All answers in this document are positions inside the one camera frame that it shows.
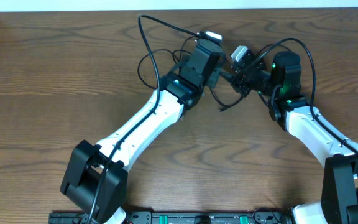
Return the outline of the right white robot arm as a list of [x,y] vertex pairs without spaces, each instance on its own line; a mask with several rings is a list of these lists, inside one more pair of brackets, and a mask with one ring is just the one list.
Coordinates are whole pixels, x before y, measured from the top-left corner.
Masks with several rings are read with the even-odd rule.
[[239,46],[231,55],[233,88],[243,97],[252,90],[266,96],[270,116],[299,139],[324,168],[321,199],[291,208],[283,223],[358,223],[358,143],[330,124],[300,93],[300,57],[282,51],[268,72],[251,49]]

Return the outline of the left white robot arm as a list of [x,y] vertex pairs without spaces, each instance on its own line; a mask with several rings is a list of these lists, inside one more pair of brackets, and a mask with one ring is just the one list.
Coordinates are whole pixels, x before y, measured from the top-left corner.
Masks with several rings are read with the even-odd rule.
[[60,191],[96,223],[122,223],[128,173],[137,158],[192,109],[224,57],[221,41],[200,38],[191,55],[160,78],[148,102],[121,128],[95,145],[83,140],[72,151]]

